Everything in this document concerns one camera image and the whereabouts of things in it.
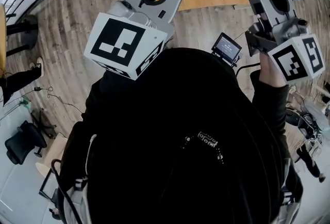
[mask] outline cable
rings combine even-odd
[[[169,39],[167,42],[165,42],[164,47],[171,41],[173,38]]]
[[[52,168],[52,172],[53,174],[55,175],[55,178],[56,178],[56,182],[58,184],[58,188],[60,189],[60,191],[62,192],[62,194],[64,195],[64,197],[66,198],[66,200],[68,201],[69,205],[70,205],[70,208],[78,222],[78,224],[83,224],[83,222],[81,221],[81,218],[79,217],[79,214],[77,212],[77,209],[76,207],[74,206],[74,204],[72,203],[72,200],[71,198],[69,197],[68,193],[65,192],[60,184],[60,176],[58,175],[58,172],[56,171],[56,168],[55,168],[55,163],[61,163],[60,160],[58,159],[54,159],[52,160],[52,165],[51,165],[51,168]]]
[[[55,98],[57,98],[63,105],[68,105],[68,106],[73,106],[76,110],[78,110],[81,114],[83,113],[78,107],[76,107],[75,105],[73,105],[73,104],[69,104],[69,103],[66,103],[66,102],[63,102],[63,100],[59,97],[59,96],[57,96],[57,95],[55,95],[55,94],[50,94],[50,92],[52,92],[54,89],[53,89],[53,87],[49,87],[48,89],[45,89],[45,88],[41,88],[41,90],[47,90],[47,98],[49,99],[50,97],[55,97]]]
[[[237,40],[239,37],[241,37],[244,33],[245,33],[245,31],[242,32],[238,37],[236,37],[236,38],[234,39],[234,41]]]
[[[35,87],[32,91],[27,92],[27,93],[25,93],[24,95],[22,95],[21,97],[16,98],[16,99],[14,99],[14,100],[12,100],[12,101],[6,103],[4,106],[10,104],[11,102],[14,102],[14,101],[17,100],[17,99],[20,99],[20,98],[24,97],[24,96],[27,95],[27,94],[30,94],[30,93],[32,93],[32,92],[38,92],[38,91],[41,91],[41,90],[47,90],[47,98],[48,98],[48,99],[49,99],[50,97],[55,97],[55,98],[57,98],[57,99],[58,99],[63,105],[73,106],[73,107],[74,107],[76,110],[78,110],[81,114],[83,113],[83,112],[82,112],[78,107],[76,107],[75,105],[64,102],[59,96],[57,96],[57,95],[55,95],[55,94],[50,94],[50,92],[53,92],[53,91],[54,91],[54,89],[53,89],[52,86],[50,86],[49,88]]]
[[[237,72],[236,72],[236,77],[237,77],[238,73],[240,72],[240,70],[242,70],[242,69],[244,69],[244,68],[248,68],[248,67],[259,66],[259,65],[260,65],[260,63],[258,62],[258,63],[255,63],[255,64],[253,64],[253,65],[246,65],[246,66],[242,66],[242,67],[240,67],[240,68],[237,70]]]

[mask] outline black chair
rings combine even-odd
[[[290,107],[287,107],[285,112],[285,121],[298,127],[306,139],[317,139],[322,137],[323,132],[310,113],[302,113]]]
[[[24,121],[20,128],[20,131],[5,141],[7,156],[15,165],[22,165],[26,156],[35,147],[39,147],[35,155],[37,157],[42,157],[41,149],[47,147],[44,137],[32,123]]]

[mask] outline small screen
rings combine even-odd
[[[233,43],[222,37],[216,48],[219,49],[223,55],[226,55],[229,59],[234,60],[240,49],[236,47]]]

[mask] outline hardwood floor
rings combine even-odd
[[[64,102],[72,103],[81,111],[85,110],[85,100],[91,85],[97,81],[103,70],[84,58],[83,52],[99,12],[106,12],[112,0],[40,0],[30,11],[38,17],[39,39],[32,51],[25,51],[7,59],[7,71],[16,73],[26,71],[31,61],[42,56],[45,62],[45,76],[34,84],[25,87],[22,94],[33,90],[34,86],[48,88],[52,86],[55,95]],[[326,63],[330,61],[330,18],[329,0],[295,1],[298,16],[308,20],[310,27],[318,36]],[[174,18],[176,33],[168,46],[190,47],[210,51],[219,34],[223,31],[233,39],[243,33],[254,21],[251,9],[234,10],[232,6],[208,7],[178,12]],[[249,57],[245,36],[237,42],[243,47],[244,57],[239,66],[258,62],[258,57]],[[12,37],[9,47],[16,47],[18,40]],[[256,68],[244,69],[238,81],[249,99],[253,97],[250,73]],[[329,69],[313,82],[322,86],[329,79]],[[304,95],[311,94],[312,82],[303,82],[298,90]],[[79,121],[80,112],[71,106],[64,106],[54,97],[47,98],[47,91],[30,93],[34,108],[45,108],[49,120],[57,125],[57,131],[68,135],[75,122]],[[288,144],[292,154],[303,139],[294,128],[288,128]]]

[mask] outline white cube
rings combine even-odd
[[[100,13],[84,55],[108,71],[136,80],[164,49],[167,33]]]
[[[268,55],[287,84],[313,79],[325,70],[315,34],[293,37],[271,50]]]

